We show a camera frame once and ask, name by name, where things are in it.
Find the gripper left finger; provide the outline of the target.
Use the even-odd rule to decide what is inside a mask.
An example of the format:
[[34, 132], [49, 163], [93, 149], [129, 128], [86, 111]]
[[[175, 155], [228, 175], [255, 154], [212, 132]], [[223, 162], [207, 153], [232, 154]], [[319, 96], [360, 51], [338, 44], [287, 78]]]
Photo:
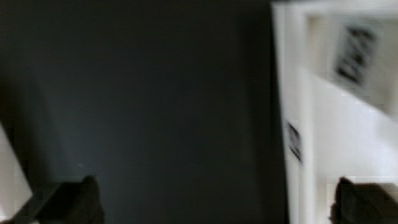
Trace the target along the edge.
[[52, 183], [41, 188], [9, 224], [105, 224], [97, 178], [88, 176], [81, 182]]

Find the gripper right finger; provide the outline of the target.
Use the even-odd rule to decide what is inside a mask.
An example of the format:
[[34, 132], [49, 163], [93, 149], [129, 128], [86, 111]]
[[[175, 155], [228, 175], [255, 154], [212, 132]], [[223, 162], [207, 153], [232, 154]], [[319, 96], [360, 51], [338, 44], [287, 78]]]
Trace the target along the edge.
[[333, 224], [398, 224], [398, 186], [340, 178], [331, 206]]

